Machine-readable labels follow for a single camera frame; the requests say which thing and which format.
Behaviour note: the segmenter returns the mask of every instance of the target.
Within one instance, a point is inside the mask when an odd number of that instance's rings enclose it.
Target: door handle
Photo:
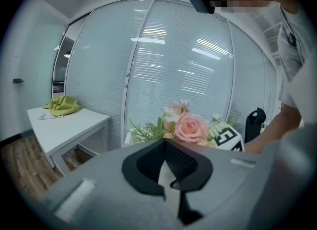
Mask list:
[[[14,78],[13,79],[13,83],[14,84],[21,84],[21,83],[23,83],[24,82],[24,80],[22,80],[21,78]]]

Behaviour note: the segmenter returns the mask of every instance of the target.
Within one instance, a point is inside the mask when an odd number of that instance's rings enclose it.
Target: green cloth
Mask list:
[[[77,112],[81,110],[82,107],[77,104],[77,100],[73,97],[59,96],[51,98],[43,109],[49,109],[51,115],[61,116]]]

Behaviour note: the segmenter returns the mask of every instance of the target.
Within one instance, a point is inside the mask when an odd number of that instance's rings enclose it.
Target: window blind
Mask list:
[[[229,119],[244,137],[247,116],[264,107],[265,67],[258,45],[241,29],[230,23],[235,50],[235,87]]]
[[[273,114],[276,105],[276,71],[269,59],[264,55],[265,61],[265,77],[266,77],[266,92],[265,92],[265,113],[266,124],[269,124],[273,119]]]
[[[127,90],[125,127],[156,125],[180,99],[206,120],[227,115],[233,56],[227,21],[192,7],[156,1],[137,44]]]
[[[151,0],[132,0],[96,9],[71,55],[66,94],[85,108],[111,116],[109,149],[121,146],[121,106],[132,38]]]

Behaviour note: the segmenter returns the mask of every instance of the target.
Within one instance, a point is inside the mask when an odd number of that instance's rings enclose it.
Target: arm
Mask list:
[[[245,144],[246,153],[261,153],[266,143],[281,139],[286,132],[297,129],[300,122],[301,115],[298,110],[284,105],[265,131]]]

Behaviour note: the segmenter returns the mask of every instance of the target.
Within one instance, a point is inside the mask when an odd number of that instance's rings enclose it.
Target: flower bouquet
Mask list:
[[[205,121],[199,115],[190,113],[190,102],[181,100],[163,109],[163,116],[158,118],[156,125],[145,123],[143,126],[134,124],[130,144],[142,143],[149,140],[172,138],[201,146],[217,147],[217,138],[231,130],[232,122],[224,122],[220,115],[213,115],[212,121]]]

